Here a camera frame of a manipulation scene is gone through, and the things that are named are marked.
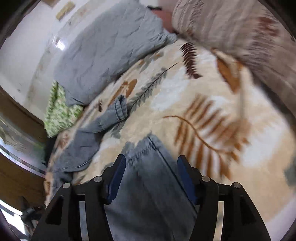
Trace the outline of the green white patterned quilt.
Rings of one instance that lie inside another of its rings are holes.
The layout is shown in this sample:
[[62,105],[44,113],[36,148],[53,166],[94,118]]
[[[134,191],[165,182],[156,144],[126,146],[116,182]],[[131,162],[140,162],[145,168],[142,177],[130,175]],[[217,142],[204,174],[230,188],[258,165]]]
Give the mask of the green white patterned quilt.
[[54,80],[44,118],[44,127],[47,136],[53,138],[63,130],[73,126],[81,116],[83,109],[80,105],[67,106],[65,91]]

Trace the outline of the striped floral beige pillow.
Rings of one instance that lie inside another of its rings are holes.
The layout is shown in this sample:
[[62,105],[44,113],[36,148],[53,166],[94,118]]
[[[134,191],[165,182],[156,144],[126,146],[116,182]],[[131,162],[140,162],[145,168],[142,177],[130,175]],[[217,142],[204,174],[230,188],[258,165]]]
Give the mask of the striped floral beige pillow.
[[295,38],[261,1],[178,1],[172,25],[238,58],[295,113]]

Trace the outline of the etched glass wooden door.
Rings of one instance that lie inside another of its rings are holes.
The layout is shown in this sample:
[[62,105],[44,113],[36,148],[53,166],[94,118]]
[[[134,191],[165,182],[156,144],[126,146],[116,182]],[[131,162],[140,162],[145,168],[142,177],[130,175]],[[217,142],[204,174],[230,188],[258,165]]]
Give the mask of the etched glass wooden door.
[[1,200],[21,209],[21,197],[43,205],[47,135],[41,121],[1,89]]

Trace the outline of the grey quilted pillow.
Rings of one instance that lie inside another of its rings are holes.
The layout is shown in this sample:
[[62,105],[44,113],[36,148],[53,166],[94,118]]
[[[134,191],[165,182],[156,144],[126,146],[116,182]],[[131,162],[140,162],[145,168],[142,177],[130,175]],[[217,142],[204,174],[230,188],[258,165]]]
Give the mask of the grey quilted pillow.
[[63,87],[68,106],[88,105],[134,63],[176,39],[139,1],[120,1],[71,43],[54,79]]

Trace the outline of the leaf pattern fleece blanket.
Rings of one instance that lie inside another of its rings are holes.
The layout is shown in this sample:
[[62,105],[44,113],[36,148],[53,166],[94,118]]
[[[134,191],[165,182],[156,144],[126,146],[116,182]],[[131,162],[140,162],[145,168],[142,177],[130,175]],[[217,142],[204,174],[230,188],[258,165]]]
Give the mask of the leaf pattern fleece blanket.
[[102,149],[73,173],[73,184],[102,174],[108,151],[153,134],[176,163],[185,155],[214,181],[241,183],[271,239],[285,236],[295,221],[295,117],[239,61],[184,40],[135,63],[60,133],[46,174],[46,202],[55,193],[55,161],[119,96],[126,98],[127,118],[103,134]]

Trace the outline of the blue denim jeans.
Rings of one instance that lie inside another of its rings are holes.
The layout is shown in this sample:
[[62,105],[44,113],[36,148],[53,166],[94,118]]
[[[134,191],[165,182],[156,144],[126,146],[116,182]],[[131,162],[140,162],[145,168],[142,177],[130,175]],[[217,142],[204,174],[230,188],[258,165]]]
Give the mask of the blue denim jeans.
[[[71,182],[74,172],[85,170],[102,149],[103,134],[126,118],[126,98],[119,96],[102,116],[80,128],[53,165],[53,191]],[[182,187],[176,161],[162,142],[153,134],[137,144],[126,142],[107,152],[104,166],[111,166],[118,154],[125,155],[126,169],[115,200],[106,207],[113,239],[188,240],[197,211]]]

